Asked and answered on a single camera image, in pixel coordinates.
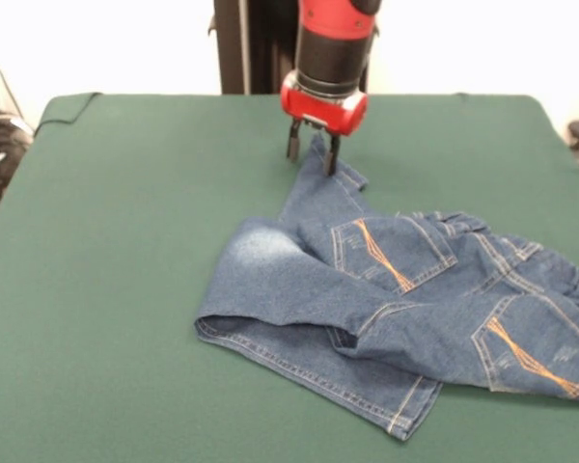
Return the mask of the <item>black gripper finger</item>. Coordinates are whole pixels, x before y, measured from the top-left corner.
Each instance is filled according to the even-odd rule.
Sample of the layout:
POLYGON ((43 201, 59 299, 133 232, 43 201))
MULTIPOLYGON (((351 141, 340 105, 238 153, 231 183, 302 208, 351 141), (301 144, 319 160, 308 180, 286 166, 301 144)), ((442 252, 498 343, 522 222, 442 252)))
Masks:
POLYGON ((337 160, 341 146, 341 136, 330 134, 330 146, 323 160, 323 172, 326 175, 334 175, 337 169, 337 160))
POLYGON ((301 124, 302 121, 300 121, 299 119, 293 119, 289 127, 289 138, 286 152, 286 158, 289 161, 296 161, 299 156, 300 151, 299 131, 301 124))

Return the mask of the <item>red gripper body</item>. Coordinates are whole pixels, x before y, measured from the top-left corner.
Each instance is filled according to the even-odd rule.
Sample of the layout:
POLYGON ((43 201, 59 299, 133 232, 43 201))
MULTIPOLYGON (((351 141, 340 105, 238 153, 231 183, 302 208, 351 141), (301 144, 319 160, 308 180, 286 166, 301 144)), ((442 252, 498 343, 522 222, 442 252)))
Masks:
POLYGON ((368 96, 360 90, 344 98, 312 95, 299 86, 296 70, 287 74, 281 87, 281 106, 289 116, 336 135, 349 136, 357 130, 368 104, 368 96))

